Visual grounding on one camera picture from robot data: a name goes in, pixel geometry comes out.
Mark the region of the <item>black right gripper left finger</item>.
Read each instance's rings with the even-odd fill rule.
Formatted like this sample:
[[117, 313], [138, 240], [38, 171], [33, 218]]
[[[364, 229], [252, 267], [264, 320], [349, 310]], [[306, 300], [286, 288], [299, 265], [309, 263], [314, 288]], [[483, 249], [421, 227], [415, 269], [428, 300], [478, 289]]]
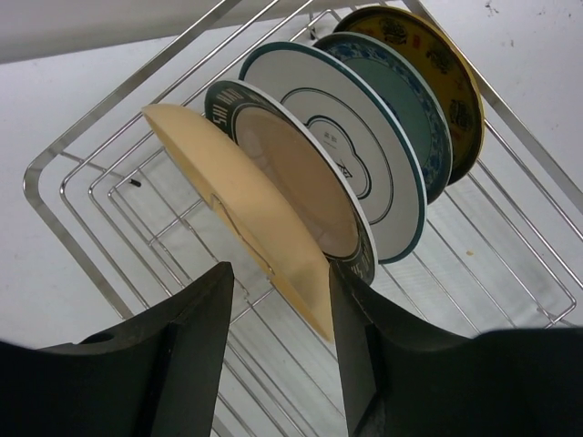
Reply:
[[1, 345], [4, 436], [207, 436], [233, 296], [221, 262], [78, 344]]

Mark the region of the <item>white green rim plate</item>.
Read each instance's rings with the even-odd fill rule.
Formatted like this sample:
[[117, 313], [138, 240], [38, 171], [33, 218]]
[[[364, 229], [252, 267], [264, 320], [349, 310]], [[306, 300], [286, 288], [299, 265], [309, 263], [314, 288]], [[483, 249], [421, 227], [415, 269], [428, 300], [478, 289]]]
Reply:
[[409, 255], [424, 231], [420, 164], [394, 112], [352, 68], [313, 46], [253, 49], [239, 78], [293, 113], [336, 163], [368, 220], [382, 264]]

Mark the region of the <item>beige yellow plate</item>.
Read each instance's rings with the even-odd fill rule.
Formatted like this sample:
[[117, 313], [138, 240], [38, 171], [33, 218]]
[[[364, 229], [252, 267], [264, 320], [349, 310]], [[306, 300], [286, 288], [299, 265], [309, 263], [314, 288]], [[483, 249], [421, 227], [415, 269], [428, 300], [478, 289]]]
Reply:
[[275, 289], [332, 341], [329, 262], [280, 191], [204, 116], [171, 104], [148, 105], [141, 113], [182, 174]]

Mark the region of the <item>yellow patterned plate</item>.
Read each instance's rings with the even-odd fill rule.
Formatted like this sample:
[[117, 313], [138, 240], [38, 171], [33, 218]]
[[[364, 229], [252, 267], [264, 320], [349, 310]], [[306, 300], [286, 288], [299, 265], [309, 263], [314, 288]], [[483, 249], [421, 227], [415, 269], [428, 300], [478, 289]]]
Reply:
[[485, 112], [469, 64], [436, 26], [404, 9], [373, 5], [358, 9], [334, 28], [369, 35], [395, 49], [432, 88], [453, 140], [450, 184], [473, 167], [482, 149]]

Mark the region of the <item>blue green patterned plate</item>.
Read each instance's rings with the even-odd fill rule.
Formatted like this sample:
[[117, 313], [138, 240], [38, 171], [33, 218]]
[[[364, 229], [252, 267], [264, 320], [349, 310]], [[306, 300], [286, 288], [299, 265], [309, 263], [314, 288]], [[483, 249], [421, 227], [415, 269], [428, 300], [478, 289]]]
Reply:
[[443, 193], [453, 170], [453, 141], [433, 90], [396, 49], [368, 35], [338, 32], [314, 46], [359, 75], [393, 111], [414, 149], [427, 201]]

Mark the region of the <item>dark rim lettered plate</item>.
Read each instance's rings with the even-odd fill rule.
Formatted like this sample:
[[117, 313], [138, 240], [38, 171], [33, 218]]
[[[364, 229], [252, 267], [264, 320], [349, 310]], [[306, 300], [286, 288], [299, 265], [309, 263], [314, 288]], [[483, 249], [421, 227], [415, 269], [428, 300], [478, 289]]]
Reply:
[[280, 102], [242, 80], [210, 85], [204, 111], [287, 199], [324, 256], [371, 284], [378, 262], [372, 231], [352, 188], [314, 134]]

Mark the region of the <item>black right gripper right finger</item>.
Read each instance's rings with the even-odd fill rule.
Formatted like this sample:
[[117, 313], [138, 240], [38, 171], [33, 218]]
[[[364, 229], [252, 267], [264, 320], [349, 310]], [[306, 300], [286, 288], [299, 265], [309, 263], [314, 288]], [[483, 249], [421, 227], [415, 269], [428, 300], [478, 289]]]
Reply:
[[352, 436], [579, 436], [582, 331], [466, 338], [389, 301], [339, 263], [332, 320]]

